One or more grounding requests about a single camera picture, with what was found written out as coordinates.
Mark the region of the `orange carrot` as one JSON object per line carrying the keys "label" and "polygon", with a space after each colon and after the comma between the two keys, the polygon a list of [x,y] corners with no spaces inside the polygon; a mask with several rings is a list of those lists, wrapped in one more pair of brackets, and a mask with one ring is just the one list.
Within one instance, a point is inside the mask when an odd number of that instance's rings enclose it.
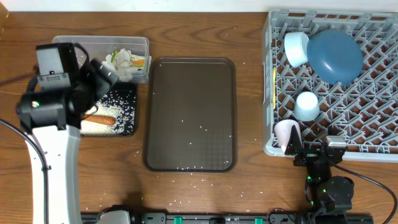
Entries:
{"label": "orange carrot", "polygon": [[84,117],[84,120],[107,126],[112,126],[116,124],[116,119],[114,117],[105,116],[105,115],[87,115]]}

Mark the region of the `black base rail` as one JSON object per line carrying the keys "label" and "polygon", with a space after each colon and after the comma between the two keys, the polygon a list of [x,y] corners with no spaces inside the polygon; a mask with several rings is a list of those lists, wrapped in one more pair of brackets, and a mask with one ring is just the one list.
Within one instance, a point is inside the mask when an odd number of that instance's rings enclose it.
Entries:
{"label": "black base rail", "polygon": [[347,223],[372,224],[373,217],[367,215],[317,215],[314,220],[310,215],[287,213],[274,208],[265,215],[220,215],[220,214],[172,214],[172,213],[137,213],[127,211],[130,223],[140,224],[285,224],[285,223]]}

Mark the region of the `dark blue plate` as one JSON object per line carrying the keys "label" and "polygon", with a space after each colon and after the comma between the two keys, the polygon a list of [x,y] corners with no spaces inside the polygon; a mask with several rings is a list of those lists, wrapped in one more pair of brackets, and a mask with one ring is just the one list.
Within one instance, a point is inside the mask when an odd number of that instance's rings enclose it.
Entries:
{"label": "dark blue plate", "polygon": [[313,71],[329,84],[348,86],[363,69],[363,54],[352,37],[341,30],[324,30],[308,41],[307,58]]}

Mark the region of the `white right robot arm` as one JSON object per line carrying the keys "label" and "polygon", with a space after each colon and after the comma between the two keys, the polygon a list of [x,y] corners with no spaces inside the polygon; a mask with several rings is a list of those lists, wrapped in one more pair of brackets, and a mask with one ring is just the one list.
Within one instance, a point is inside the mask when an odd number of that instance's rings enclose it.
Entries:
{"label": "white right robot arm", "polygon": [[296,127],[291,127],[285,154],[295,156],[294,166],[307,169],[305,196],[312,205],[309,211],[296,214],[294,223],[348,223],[346,212],[352,209],[354,182],[331,173],[346,151],[347,143],[341,136],[328,136],[319,148],[306,148]]}

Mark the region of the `grey dishwasher rack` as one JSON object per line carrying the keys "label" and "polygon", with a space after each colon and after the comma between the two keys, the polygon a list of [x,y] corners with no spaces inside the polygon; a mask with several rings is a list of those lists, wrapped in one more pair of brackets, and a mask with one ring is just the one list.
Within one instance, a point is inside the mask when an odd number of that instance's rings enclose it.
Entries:
{"label": "grey dishwasher rack", "polygon": [[[312,36],[341,30],[359,45],[364,64],[348,85],[322,80],[309,65],[294,68],[288,62],[284,37],[290,32]],[[274,126],[295,119],[294,104],[301,92],[316,94],[320,114],[300,122],[305,146],[324,142],[328,129],[342,136],[347,161],[397,161],[397,14],[276,9],[262,28],[264,99],[262,127],[264,152],[283,156]],[[276,67],[276,109],[272,105],[272,69]]]}

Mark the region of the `clear plastic bin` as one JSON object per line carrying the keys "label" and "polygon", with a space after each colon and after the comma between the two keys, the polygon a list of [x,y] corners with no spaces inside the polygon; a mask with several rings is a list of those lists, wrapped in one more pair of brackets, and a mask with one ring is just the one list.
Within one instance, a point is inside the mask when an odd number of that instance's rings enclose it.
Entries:
{"label": "clear plastic bin", "polygon": [[133,72],[114,71],[119,76],[121,82],[147,83],[149,81],[149,69],[152,57],[149,54],[149,40],[145,37],[126,37],[126,36],[98,36],[98,35],[59,35],[53,38],[53,43],[78,43],[86,51],[76,49],[78,64],[83,65],[87,57],[97,58],[100,62],[105,61],[105,57],[114,51],[121,49],[130,50],[132,54],[145,58],[143,68],[134,68]]}

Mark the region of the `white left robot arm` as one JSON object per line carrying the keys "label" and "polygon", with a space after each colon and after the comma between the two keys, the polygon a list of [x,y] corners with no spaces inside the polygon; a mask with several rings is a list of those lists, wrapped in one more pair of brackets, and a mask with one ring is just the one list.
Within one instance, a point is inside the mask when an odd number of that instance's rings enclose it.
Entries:
{"label": "white left robot arm", "polygon": [[34,223],[81,223],[81,122],[119,80],[97,59],[78,64],[78,43],[38,45],[39,73],[17,104],[32,168]]}

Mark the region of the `white tissue ball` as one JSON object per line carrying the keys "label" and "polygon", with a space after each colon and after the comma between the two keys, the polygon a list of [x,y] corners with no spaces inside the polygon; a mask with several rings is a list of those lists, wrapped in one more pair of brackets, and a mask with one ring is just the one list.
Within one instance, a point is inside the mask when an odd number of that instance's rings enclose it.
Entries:
{"label": "white tissue ball", "polygon": [[113,65],[117,71],[133,72],[134,68],[131,63],[131,51],[121,49],[114,53]]}

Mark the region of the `yellow plastic spoon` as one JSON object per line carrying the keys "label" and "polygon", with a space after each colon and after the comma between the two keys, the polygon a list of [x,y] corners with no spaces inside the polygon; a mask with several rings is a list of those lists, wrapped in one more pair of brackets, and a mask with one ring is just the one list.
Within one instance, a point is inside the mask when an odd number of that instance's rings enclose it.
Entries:
{"label": "yellow plastic spoon", "polygon": [[275,87],[275,81],[276,81],[276,67],[273,67],[273,69],[272,69],[272,105],[273,105],[273,110],[276,109],[276,87]]}

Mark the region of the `brown serving tray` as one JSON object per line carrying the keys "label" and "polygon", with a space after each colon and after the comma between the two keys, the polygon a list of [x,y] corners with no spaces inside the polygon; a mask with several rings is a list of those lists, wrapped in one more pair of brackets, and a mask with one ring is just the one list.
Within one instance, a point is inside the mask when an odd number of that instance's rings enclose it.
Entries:
{"label": "brown serving tray", "polygon": [[236,68],[228,58],[151,66],[143,162],[155,172],[228,172],[237,162]]}

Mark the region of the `blue plastic cup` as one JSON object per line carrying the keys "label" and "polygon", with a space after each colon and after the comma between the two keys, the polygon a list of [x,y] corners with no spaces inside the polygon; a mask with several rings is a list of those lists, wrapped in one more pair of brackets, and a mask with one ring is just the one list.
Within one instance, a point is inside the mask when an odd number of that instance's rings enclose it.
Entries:
{"label": "blue plastic cup", "polygon": [[320,113],[320,106],[318,104],[317,96],[305,91],[299,94],[295,100],[294,114],[300,121],[313,121]]}

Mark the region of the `white tissue long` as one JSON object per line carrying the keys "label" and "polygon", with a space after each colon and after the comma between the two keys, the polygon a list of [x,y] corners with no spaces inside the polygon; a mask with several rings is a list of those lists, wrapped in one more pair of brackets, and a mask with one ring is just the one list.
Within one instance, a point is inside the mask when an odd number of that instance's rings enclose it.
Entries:
{"label": "white tissue long", "polygon": [[108,54],[108,55],[105,57],[105,61],[102,61],[101,64],[102,64],[104,67],[106,67],[109,71],[114,72],[114,71],[116,71],[116,68],[115,68],[113,62],[111,61],[111,59],[112,59],[112,55],[111,55],[111,54]]}

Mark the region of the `pink plastic cup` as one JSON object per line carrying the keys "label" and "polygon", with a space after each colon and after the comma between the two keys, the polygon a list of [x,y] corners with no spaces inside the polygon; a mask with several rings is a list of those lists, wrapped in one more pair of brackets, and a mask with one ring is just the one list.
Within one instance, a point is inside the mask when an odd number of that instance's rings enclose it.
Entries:
{"label": "pink plastic cup", "polygon": [[293,126],[296,127],[299,136],[301,136],[299,123],[292,119],[285,119],[279,121],[274,127],[274,134],[283,152],[285,152],[288,147],[290,134]]}

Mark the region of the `yellow green snack wrapper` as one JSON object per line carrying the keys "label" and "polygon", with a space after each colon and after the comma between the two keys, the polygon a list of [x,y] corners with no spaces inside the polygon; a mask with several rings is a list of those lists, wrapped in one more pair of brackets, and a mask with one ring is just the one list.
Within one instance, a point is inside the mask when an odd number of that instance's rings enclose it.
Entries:
{"label": "yellow green snack wrapper", "polygon": [[[112,59],[111,59],[112,62],[113,62],[113,58],[114,58],[114,53],[115,52],[117,52],[117,51],[114,51],[112,53]],[[138,55],[131,54],[131,63],[132,63],[133,67],[143,68],[144,65],[145,65],[145,58],[141,57],[141,56],[138,56]]]}

